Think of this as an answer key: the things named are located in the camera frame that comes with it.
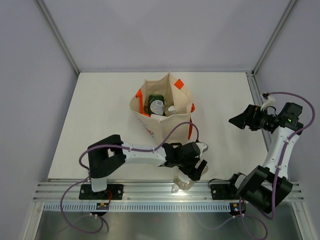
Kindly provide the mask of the clear Malory soap bottle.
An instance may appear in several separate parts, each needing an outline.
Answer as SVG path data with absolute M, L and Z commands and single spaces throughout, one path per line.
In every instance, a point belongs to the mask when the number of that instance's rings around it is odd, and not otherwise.
M 164 108 L 164 114 L 166 117 L 177 114 L 175 106 L 174 105 L 166 106 Z
M 179 190 L 187 191 L 195 184 L 194 180 L 191 180 L 180 169 L 176 168 L 173 175 L 173 186 L 171 188 L 172 193 L 176 193 Z

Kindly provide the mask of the white Bonaits lotion tube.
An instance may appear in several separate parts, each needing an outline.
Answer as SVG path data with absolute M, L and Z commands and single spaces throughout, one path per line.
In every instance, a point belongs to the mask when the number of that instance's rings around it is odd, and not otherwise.
M 160 121 L 165 120 L 167 117 L 163 116 L 163 115 L 158 115 L 158 114 L 151 114 L 150 118 L 160 122 Z

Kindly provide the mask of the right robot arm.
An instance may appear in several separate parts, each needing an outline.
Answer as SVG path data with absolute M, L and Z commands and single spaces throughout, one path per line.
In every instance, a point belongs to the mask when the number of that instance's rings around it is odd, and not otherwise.
M 229 123 L 251 131 L 263 129 L 271 133 L 271 145 L 263 165 L 258 165 L 248 175 L 233 174 L 226 186 L 228 196 L 241 197 L 265 214 L 272 212 L 292 190 L 288 181 L 288 165 L 293 147 L 300 137 L 298 130 L 302 106 L 287 102 L 278 115 L 268 114 L 257 105 L 248 105 L 239 115 L 229 119 Z

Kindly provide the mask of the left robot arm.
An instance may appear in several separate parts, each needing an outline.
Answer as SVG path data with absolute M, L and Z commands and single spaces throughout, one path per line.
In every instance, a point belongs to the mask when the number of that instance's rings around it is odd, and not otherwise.
M 138 146 L 122 141 L 119 134 L 104 138 L 87 148 L 90 194 L 103 199 L 108 192 L 108 176 L 125 164 L 146 164 L 174 168 L 173 190 L 188 190 L 207 171 L 208 162 L 201 159 L 209 146 L 199 140 L 182 143 L 161 143 L 156 147 Z

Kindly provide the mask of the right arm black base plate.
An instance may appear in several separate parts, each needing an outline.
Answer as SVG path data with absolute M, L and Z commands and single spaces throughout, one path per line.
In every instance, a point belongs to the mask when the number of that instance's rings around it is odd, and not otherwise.
M 208 187 L 213 200 L 239 200 L 239 197 L 236 195 L 237 189 L 230 179 L 213 178 L 208 182 Z

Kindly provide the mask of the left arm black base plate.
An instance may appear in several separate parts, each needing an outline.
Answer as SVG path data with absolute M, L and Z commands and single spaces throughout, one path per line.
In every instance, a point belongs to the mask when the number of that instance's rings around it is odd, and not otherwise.
M 106 190 L 93 192 L 91 184 L 82 184 L 78 198 L 80 200 L 122 200 L 123 184 L 109 184 Z

